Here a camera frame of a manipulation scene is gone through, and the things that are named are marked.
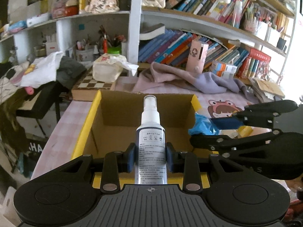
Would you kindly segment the white spray bottle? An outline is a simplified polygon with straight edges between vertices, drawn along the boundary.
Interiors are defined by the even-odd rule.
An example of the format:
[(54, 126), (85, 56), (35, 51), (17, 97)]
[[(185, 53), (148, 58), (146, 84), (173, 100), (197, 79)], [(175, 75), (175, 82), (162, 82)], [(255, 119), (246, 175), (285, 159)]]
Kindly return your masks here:
[(165, 128), (161, 126), (157, 98), (147, 95), (143, 100), (141, 125), (136, 130), (136, 184), (166, 184)]

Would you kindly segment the stack of papers and books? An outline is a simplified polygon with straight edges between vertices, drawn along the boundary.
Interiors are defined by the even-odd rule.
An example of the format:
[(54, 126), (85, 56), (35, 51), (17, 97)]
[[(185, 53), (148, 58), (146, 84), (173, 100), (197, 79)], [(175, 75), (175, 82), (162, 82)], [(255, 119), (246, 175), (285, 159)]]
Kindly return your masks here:
[(285, 98), (285, 95), (281, 91), (279, 85), (274, 82), (251, 77), (249, 77), (248, 80), (250, 81), (254, 95), (261, 103), (279, 101)]

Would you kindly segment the yellow cardboard box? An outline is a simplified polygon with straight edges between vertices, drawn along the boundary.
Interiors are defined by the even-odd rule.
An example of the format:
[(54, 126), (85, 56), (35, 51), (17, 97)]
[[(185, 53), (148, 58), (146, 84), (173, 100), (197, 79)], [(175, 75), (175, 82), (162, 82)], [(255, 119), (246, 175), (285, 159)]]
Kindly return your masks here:
[(187, 131), (193, 118), (192, 98), (173, 95), (99, 94), (93, 122), (94, 140), (108, 148), (104, 158), (74, 151), (77, 171), (69, 188), (80, 194), (122, 193), (158, 195), (165, 191), (197, 194), (202, 191), (197, 156)]

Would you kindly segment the tissue pack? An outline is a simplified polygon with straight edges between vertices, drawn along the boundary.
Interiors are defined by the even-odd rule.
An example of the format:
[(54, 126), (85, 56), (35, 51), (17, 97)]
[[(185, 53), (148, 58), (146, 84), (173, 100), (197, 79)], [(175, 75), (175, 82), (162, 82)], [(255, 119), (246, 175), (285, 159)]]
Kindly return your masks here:
[(92, 65), (92, 77), (98, 82), (115, 82), (123, 70), (135, 76), (139, 66), (131, 64), (121, 54), (105, 53), (96, 59)]

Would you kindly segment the yellow tape roll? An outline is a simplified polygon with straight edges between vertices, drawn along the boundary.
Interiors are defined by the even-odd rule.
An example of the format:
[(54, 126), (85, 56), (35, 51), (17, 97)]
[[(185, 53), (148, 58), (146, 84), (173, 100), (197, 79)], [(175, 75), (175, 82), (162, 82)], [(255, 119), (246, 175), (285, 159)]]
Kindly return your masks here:
[(237, 138), (245, 138), (252, 134), (253, 128), (251, 126), (241, 126), (237, 129)]

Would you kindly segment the red dictionary books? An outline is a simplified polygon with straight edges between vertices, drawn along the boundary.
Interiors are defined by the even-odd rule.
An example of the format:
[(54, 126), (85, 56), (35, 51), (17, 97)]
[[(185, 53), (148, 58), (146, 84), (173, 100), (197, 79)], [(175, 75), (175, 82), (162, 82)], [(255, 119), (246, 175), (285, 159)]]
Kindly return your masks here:
[(246, 46), (244, 49), (248, 52), (248, 55), (241, 63), (236, 76), (240, 79), (248, 79), (249, 77), (254, 78), (267, 75), (271, 57), (249, 46)]

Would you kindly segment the wooden chessboard box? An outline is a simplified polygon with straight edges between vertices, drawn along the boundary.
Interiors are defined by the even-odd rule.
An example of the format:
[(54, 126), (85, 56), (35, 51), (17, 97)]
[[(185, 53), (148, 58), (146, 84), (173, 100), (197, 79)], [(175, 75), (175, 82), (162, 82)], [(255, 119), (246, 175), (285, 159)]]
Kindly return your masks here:
[(115, 82), (99, 82), (92, 76), (92, 67), (87, 70), (71, 89), (72, 99), (75, 101), (93, 101), (100, 90), (115, 89)]

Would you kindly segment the white bookshelf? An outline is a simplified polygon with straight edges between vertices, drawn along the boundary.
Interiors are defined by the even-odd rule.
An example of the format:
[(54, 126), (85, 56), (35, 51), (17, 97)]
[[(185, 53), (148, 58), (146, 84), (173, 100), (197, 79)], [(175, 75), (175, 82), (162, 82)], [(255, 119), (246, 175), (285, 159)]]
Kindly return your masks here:
[[(289, 12), (284, 5), (281, 5), (278, 0), (259, 0), (261, 3), (269, 7), (271, 7), (273, 10), (280, 11), (281, 13), (285, 14), (288, 18), (291, 18), (291, 12)], [(258, 38), (257, 36), (254, 36), (252, 33), (245, 32), (241, 29), (236, 29), (230, 25), (224, 24), (219, 21), (215, 21), (214, 19), (210, 19), (208, 17), (199, 17), (198, 15), (189, 14), (186, 12), (178, 12), (176, 10), (169, 10), (169, 9), (159, 9), (159, 8), (152, 8), (152, 7), (142, 7), (139, 8), (140, 1), (134, 0), (134, 2), (131, 2), (131, 8), (129, 11), (120, 11), (117, 13), (108, 13), (104, 16), (114, 16), (116, 17), (119, 14), (127, 14), (128, 15), (128, 22), (126, 25), (122, 25), (118, 28), (117, 26), (114, 26), (114, 32), (118, 32), (118, 29), (121, 29), (122, 31), (125, 31), (128, 29), (128, 36), (127, 36), (127, 42), (129, 44), (128, 46), (128, 52), (127, 56), (129, 58), (129, 61), (132, 63), (135, 62), (138, 59), (138, 52), (139, 51), (139, 25), (142, 27), (143, 25), (147, 25), (148, 23), (152, 24), (158, 24), (163, 23), (167, 28), (171, 29), (185, 29), (185, 30), (193, 30), (196, 32), (201, 32), (203, 34), (211, 35), (215, 38), (225, 38), (229, 40), (239, 40), (242, 43), (246, 43), (248, 45), (254, 46), (261, 46), (262, 49), (268, 49), (269, 53), (274, 53), (274, 56), (277, 54), (280, 54), (281, 57), (284, 57), (284, 63), (281, 67), (279, 72), (276, 72), (277, 70), (277, 61), (274, 64), (274, 56), (271, 60), (271, 76), (275, 74), (277, 77), (276, 80), (279, 81), (283, 76), (283, 71), (285, 69), (285, 65), (287, 63), (287, 58), (290, 55), (290, 48), (287, 50), (287, 53), (284, 53), (282, 50), (274, 47), (273, 45), (270, 45), (269, 42), (266, 42), (265, 40), (261, 40), (261, 38)], [(56, 29), (57, 33), (57, 40), (58, 40), (58, 47), (61, 49), (61, 51), (64, 51), (67, 49), (69, 44), (72, 44), (72, 37), (73, 40), (76, 40), (76, 34), (72, 32), (72, 17), (61, 17), (58, 19), (58, 21), (63, 20), (62, 23), (57, 23), (57, 25), (63, 26), (63, 29), (60, 28)], [(11, 37), (14, 37), (14, 35), (10, 35), (3, 40), (1, 40), (1, 62), (4, 61), (6, 58), (9, 57), (9, 48), (8, 44), (3, 43), (4, 41), (11, 40), (11, 44), (15, 43), (17, 45), (17, 42), (15, 39), (11, 39)]]

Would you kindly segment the pink printed tablecloth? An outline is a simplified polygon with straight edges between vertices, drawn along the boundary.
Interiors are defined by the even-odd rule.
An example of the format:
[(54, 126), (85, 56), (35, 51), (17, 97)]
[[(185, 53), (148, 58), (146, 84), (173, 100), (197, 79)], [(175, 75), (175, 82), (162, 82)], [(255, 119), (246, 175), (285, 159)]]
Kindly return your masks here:
[[(221, 94), (203, 94), (198, 91), (182, 89), (171, 84), (164, 84), (143, 91), (144, 94), (194, 94), (197, 96), (201, 108), (200, 114), (210, 117), (208, 113), (209, 100), (226, 101), (229, 100), (236, 107), (244, 109), (245, 106), (253, 105), (242, 93), (226, 92)], [(72, 101), (61, 119), (55, 126), (47, 141), (42, 155), (35, 166), (32, 179), (39, 177), (52, 169), (61, 166), (71, 159), (74, 146), (77, 143), (79, 133), (83, 128), (84, 121), (91, 106), (90, 101)]]

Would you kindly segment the purple pink towel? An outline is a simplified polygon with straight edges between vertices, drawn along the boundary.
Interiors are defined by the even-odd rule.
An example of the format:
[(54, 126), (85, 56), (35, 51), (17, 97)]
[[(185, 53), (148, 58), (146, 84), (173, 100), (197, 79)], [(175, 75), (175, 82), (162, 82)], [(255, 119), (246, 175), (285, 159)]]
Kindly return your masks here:
[(200, 91), (204, 94), (220, 94), (231, 91), (249, 95), (246, 85), (238, 79), (223, 79), (211, 72), (193, 73), (159, 63), (152, 63), (150, 68), (139, 74), (133, 88), (141, 92), (164, 84), (171, 84), (182, 89)]

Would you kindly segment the row of blue books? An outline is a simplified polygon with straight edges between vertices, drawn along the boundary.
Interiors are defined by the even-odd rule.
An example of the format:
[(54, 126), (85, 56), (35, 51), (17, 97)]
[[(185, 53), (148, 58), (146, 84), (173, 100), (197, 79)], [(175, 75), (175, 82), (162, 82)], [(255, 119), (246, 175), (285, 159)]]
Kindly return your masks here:
[(199, 40), (209, 45), (204, 71), (209, 71), (213, 61), (221, 61), (240, 67), (248, 52), (242, 47), (227, 47), (222, 41), (193, 31), (166, 29), (165, 33), (141, 43), (139, 63), (153, 62), (185, 68), (192, 41)]

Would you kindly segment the pink pencil holder box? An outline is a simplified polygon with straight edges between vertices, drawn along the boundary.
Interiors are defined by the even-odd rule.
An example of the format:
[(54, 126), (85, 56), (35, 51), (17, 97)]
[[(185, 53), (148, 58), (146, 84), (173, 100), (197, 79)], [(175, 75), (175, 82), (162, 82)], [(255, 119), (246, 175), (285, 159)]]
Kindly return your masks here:
[(209, 45), (202, 41), (192, 41), (187, 58), (186, 71), (201, 74), (203, 72)]

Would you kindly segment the pink plush pig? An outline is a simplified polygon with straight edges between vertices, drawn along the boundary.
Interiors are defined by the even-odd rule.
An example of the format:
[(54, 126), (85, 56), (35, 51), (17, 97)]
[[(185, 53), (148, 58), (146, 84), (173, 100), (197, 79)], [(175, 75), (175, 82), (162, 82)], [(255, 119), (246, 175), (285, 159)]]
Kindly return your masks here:
[(268, 128), (254, 127), (250, 136), (260, 135), (260, 134), (264, 134), (264, 133), (268, 133), (268, 132), (272, 132), (272, 130), (268, 129)]

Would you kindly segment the orange white medicine boxes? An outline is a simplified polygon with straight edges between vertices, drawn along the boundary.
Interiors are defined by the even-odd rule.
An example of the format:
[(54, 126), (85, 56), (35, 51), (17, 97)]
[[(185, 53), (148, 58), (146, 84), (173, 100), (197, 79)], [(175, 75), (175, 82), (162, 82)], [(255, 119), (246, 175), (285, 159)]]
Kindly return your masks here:
[(209, 71), (214, 73), (218, 77), (222, 77), (223, 79), (233, 79), (238, 67), (231, 64), (226, 64), (221, 61), (213, 61)]

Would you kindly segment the white clothes pile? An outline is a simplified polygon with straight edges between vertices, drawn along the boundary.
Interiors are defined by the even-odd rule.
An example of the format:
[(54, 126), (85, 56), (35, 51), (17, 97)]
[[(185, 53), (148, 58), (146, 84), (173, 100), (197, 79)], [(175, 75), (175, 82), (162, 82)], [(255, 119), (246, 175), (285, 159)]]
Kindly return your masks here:
[(20, 88), (38, 89), (49, 82), (59, 82), (70, 90), (85, 71), (83, 64), (65, 56), (61, 51), (35, 59), (33, 63), (26, 61), (11, 67), (1, 76), (1, 103)]

